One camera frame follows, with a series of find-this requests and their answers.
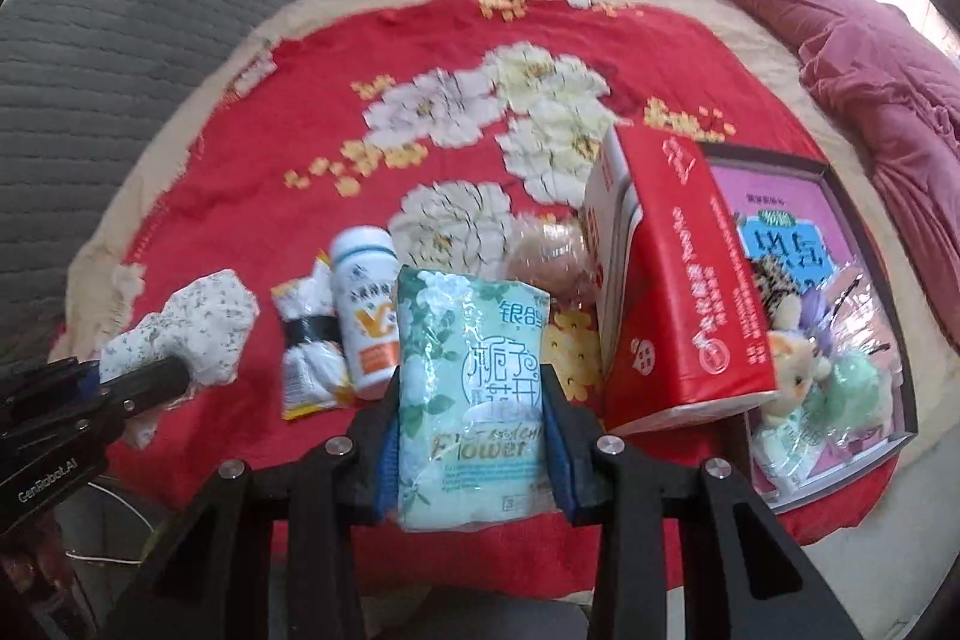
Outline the yellow white snack packet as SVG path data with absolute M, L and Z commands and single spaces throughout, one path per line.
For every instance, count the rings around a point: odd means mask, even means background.
M 332 268 L 319 253 L 308 276 L 272 289 L 283 330 L 281 415 L 297 420 L 355 401 L 335 310 Z

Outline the white vitamin bottle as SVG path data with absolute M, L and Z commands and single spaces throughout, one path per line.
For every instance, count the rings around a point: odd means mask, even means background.
M 391 234 L 355 226 L 332 242 L 334 302 L 353 392 L 363 401 L 386 393 L 398 365 L 395 281 L 398 263 Z

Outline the white plush bunny purple dress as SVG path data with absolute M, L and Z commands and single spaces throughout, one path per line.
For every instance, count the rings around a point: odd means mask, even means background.
M 827 380 L 832 361 L 818 341 L 818 320 L 825 312 L 818 287 L 811 287 L 800 298 L 782 299 L 773 317 L 768 317 L 770 346 L 776 395 L 760 406 L 761 420 L 779 425 L 802 406 L 812 386 Z

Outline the red floral blanket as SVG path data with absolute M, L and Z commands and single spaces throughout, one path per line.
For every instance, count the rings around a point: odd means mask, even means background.
M 827 158 L 800 120 L 700 21 L 640 3 L 433 0 L 278 44 L 275 71 L 220 99 L 126 262 L 145 267 L 133 323 L 231 268 L 262 315 L 239 377 L 163 413 L 110 472 L 182 507 L 226 458 L 293 461 L 353 409 L 281 419 L 281 326 L 268 292 L 340 230 L 389 227 L 404 263 L 500 271 L 512 214 L 566 218 L 615 117 L 697 142 Z M 368 591 L 430 583 L 517 596 L 589 590 L 599 533 L 559 513 L 478 533 L 355 536 Z

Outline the red tissue box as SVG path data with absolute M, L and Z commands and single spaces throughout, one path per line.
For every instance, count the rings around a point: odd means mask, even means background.
M 775 397 L 757 286 L 697 143 L 610 128 L 581 218 L 613 434 L 704 424 Z

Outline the pink quilted duvet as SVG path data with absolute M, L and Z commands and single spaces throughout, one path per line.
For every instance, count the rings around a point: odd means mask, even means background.
M 958 338 L 958 68 L 875 0 L 732 0 L 797 53 L 800 84 L 861 142 L 932 312 Z

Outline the mint green fluffy ball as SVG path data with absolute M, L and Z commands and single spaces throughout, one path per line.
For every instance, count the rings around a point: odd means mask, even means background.
M 892 381 L 859 349 L 836 354 L 825 390 L 825 417 L 835 437 L 882 429 L 892 415 Z

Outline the beige puff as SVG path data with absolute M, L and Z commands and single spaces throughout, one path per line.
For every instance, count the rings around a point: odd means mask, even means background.
M 523 214 L 514 220 L 503 273 L 547 292 L 556 302 L 587 307 L 596 300 L 594 266 L 576 216 L 555 220 Z

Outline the dark tray with pink book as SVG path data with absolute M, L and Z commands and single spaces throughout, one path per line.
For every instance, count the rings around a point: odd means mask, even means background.
M 817 366 L 781 419 L 747 419 L 754 484 L 782 513 L 850 486 L 918 435 L 907 343 L 871 232 L 828 164 L 709 145 L 704 156 L 782 330 Z

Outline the green floral tissue pack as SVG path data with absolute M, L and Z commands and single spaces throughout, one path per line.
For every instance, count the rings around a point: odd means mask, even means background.
M 405 266 L 397 314 L 398 526 L 477 530 L 555 509 L 540 377 L 547 292 Z

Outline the beige bed sheet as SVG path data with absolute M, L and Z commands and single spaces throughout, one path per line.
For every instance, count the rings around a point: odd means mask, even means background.
M 52 357 L 88 357 L 112 338 L 132 317 L 142 276 L 122 268 L 121 255 L 156 200 L 184 174 L 187 151 L 200 135 L 215 104 L 233 78 L 252 58 L 283 39 L 299 39 L 350 14 L 405 7 L 427 0 L 296 0 L 264 19 L 239 46 L 203 70 L 203 80 L 179 107 L 164 115 L 164 124 L 151 140 L 119 193 L 104 213 L 91 239 L 68 267 L 65 292 L 67 331 L 52 346 Z M 773 91 L 817 145 L 827 154 L 841 183 L 874 232 L 892 276 L 908 353 L 914 364 L 914 393 L 919 432 L 901 455 L 913 463 L 939 445 L 958 424 L 958 353 L 942 335 L 924 298 L 907 247 L 896 237 L 878 191 L 867 179 L 866 149 L 838 120 L 814 103 L 800 85 L 799 60 L 771 32 L 736 7 L 731 0 L 599 0 L 652 3 L 699 19 L 737 58 Z

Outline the grey quilted headboard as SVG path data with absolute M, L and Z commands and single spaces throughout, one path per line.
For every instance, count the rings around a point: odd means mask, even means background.
M 293 0 L 7 0 L 2 359 L 49 351 L 67 269 L 174 110 Z

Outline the leopard print scrunchie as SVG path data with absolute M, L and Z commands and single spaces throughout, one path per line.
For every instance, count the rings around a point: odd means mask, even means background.
M 758 259 L 750 260 L 752 276 L 755 286 L 758 287 L 760 302 L 765 308 L 765 314 L 773 317 L 778 310 L 782 299 L 794 296 L 800 298 L 802 289 L 789 273 L 788 266 L 776 255 L 763 255 Z

